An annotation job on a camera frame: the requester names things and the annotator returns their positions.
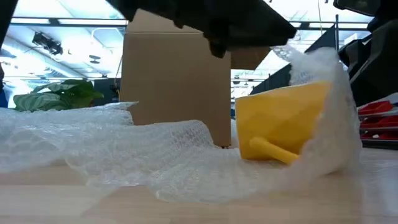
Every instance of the cardboard box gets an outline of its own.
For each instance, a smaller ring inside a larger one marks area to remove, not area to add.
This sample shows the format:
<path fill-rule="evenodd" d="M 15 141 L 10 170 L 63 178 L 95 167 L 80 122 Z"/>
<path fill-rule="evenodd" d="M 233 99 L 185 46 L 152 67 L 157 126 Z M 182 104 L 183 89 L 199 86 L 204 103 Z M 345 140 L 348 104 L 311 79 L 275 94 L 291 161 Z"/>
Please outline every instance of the cardboard box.
<path fill-rule="evenodd" d="M 121 100 L 139 102 L 130 108 L 136 125 L 197 119 L 216 145 L 229 146 L 231 66 L 255 69 L 268 51 L 216 58 L 200 31 L 137 11 L 124 38 Z"/>

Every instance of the bubble wrap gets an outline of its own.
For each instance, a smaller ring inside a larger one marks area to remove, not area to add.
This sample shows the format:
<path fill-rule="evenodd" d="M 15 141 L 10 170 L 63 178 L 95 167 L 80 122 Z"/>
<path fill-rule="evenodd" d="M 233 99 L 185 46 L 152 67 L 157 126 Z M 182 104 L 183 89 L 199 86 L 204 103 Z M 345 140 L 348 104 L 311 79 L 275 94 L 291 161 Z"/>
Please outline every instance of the bubble wrap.
<path fill-rule="evenodd" d="M 119 103 L 34 113 L 0 109 L 0 172 L 65 159 L 89 186 L 146 185 L 163 200 L 226 202 L 296 186 L 344 167 L 358 156 L 361 141 L 348 75 L 336 52 L 274 50 L 292 63 L 292 85 L 333 82 L 316 135 L 290 167 L 245 161 L 238 148 L 216 147 L 201 121 L 134 126 L 126 111 L 133 103 Z"/>

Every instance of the table surface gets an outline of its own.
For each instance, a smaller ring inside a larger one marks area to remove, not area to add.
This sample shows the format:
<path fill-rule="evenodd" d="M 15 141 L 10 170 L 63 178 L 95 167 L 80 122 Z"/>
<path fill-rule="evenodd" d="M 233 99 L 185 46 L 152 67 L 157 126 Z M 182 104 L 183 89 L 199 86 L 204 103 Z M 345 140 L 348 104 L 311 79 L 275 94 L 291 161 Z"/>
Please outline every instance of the table surface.
<path fill-rule="evenodd" d="M 0 174 L 0 223 L 398 223 L 398 151 L 364 149 L 358 172 L 224 204 L 157 200 L 145 187 L 104 195 L 65 165 Z"/>

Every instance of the green plant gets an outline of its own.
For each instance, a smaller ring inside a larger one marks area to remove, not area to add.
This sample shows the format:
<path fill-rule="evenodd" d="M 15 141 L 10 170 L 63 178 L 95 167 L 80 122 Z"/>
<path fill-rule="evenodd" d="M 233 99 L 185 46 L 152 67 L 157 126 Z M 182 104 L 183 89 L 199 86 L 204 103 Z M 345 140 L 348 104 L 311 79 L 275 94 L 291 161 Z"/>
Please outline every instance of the green plant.
<path fill-rule="evenodd" d="M 48 88 L 50 91 L 39 93 Z M 14 96 L 15 110 L 69 110 L 89 107 L 96 98 L 104 97 L 94 90 L 91 82 L 85 80 L 65 80 L 36 87 L 31 93 Z"/>

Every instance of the ceiling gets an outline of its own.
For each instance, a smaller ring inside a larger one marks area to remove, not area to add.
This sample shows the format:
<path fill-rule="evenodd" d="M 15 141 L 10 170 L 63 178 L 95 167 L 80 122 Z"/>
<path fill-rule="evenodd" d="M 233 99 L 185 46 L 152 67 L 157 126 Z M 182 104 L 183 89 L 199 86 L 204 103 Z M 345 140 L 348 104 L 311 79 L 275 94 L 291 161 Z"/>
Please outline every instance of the ceiling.
<path fill-rule="evenodd" d="M 340 22 L 369 22 L 371 17 L 351 11 L 341 11 L 333 7 L 333 1 L 324 0 L 273 0 L 268 3 L 289 21 L 334 22 L 339 14 Z M 90 19 L 122 19 L 123 16 L 114 10 L 105 0 L 19 0 L 14 17 L 65 17 Z M 51 57 L 44 49 L 32 43 L 35 32 L 42 32 L 47 37 L 62 43 L 64 53 L 61 57 Z M 123 52 L 123 28 L 94 29 L 90 27 L 43 27 L 43 26 L 10 26 L 7 41 L 11 50 L 16 49 L 20 66 L 26 64 L 24 72 L 9 72 L 6 76 L 15 77 L 79 77 L 113 78 L 117 74 Z M 358 38 L 367 36 L 366 31 L 340 31 L 340 44 L 357 33 Z M 300 30 L 298 38 L 290 41 L 300 51 L 306 50 L 316 41 L 319 30 Z M 93 64 L 89 55 L 101 57 L 100 63 Z M 233 70 L 231 77 L 247 79 L 265 79 L 286 64 L 285 61 L 270 53 L 256 71 Z M 235 86 L 236 97 L 247 95 L 257 82 L 241 82 Z"/>

